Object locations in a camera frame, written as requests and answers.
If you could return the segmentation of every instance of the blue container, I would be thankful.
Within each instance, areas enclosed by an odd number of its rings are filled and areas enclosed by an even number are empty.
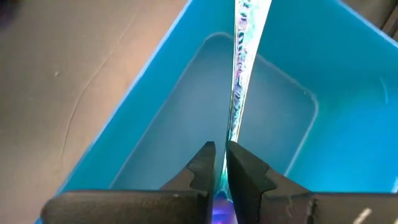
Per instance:
[[[221,169],[234,1],[189,1],[72,189],[158,189],[206,141]],[[391,192],[398,176],[398,48],[334,0],[273,0],[239,143],[310,190]]]

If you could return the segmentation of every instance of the black tool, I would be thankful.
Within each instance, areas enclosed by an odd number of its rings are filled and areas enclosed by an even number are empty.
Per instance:
[[[207,142],[156,191],[72,191],[43,208],[45,224],[210,223],[215,145]],[[235,142],[228,180],[239,224],[398,224],[396,194],[314,193],[278,174]]]

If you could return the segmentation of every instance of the gray floor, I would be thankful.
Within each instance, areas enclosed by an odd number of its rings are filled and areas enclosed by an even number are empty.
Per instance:
[[[32,223],[185,0],[22,1],[0,27],[0,219]]]

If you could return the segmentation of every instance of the blue plastic bin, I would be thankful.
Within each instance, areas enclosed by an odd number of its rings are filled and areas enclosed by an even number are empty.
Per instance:
[[[189,1],[72,189],[158,189],[206,141],[221,169],[234,1]],[[398,48],[334,0],[273,0],[239,143],[310,190],[391,192],[398,177]]]

